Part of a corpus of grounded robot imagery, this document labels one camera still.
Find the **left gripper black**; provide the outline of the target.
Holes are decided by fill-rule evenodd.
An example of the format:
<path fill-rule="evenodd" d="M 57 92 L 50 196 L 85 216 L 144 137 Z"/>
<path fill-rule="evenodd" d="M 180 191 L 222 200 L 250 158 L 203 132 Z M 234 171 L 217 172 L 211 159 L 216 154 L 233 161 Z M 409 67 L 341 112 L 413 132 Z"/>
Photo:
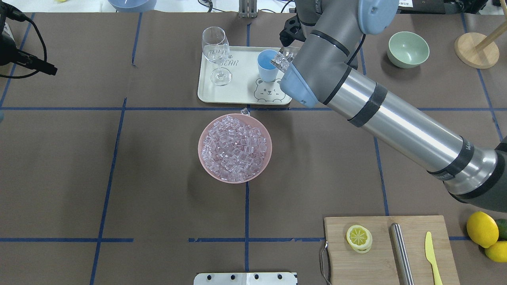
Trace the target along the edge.
<path fill-rule="evenodd" d="M 6 18 L 14 21 L 23 22 L 24 14 L 18 8 L 0 1 L 0 65 L 4 66 L 11 62 L 17 53 L 15 40 L 11 34 L 10 28 L 6 23 Z M 56 75 L 57 68 L 48 63 L 45 60 L 41 60 L 38 57 L 29 53 L 18 53 L 16 55 L 16 64 L 34 70 L 34 72 L 27 74 L 26 76 L 35 75 L 38 72 L 42 72 L 48 75 Z"/>

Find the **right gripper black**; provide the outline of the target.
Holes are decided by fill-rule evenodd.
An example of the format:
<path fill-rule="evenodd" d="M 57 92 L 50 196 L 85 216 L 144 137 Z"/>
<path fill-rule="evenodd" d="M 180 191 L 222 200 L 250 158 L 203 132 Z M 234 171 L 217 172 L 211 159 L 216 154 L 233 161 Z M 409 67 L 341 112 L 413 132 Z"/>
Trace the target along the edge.
<path fill-rule="evenodd" d="M 283 30 L 279 33 L 279 39 L 283 47 L 293 45 L 295 41 L 304 43 L 306 41 L 306 25 L 299 19 L 299 15 L 286 20 Z"/>

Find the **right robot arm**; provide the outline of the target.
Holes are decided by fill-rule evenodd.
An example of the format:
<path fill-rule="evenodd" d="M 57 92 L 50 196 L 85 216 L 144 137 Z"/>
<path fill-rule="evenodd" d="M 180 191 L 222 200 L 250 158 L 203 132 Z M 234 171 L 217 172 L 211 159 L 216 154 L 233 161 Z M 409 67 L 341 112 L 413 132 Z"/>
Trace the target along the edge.
<path fill-rule="evenodd" d="M 441 180 L 458 201 L 507 210 L 506 140 L 494 150 L 475 147 L 355 70 L 360 37 L 393 21 L 397 0 L 297 0 L 303 45 L 280 81 L 281 90 L 313 108 L 327 105 Z"/>

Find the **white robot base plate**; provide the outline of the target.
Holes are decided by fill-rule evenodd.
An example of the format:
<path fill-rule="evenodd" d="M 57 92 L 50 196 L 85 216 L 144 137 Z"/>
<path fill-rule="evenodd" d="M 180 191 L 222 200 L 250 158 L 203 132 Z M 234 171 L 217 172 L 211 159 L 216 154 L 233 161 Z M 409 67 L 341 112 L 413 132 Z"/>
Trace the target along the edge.
<path fill-rule="evenodd" d="M 194 285 L 297 285 L 297 274 L 292 272 L 232 272 L 201 273 Z"/>

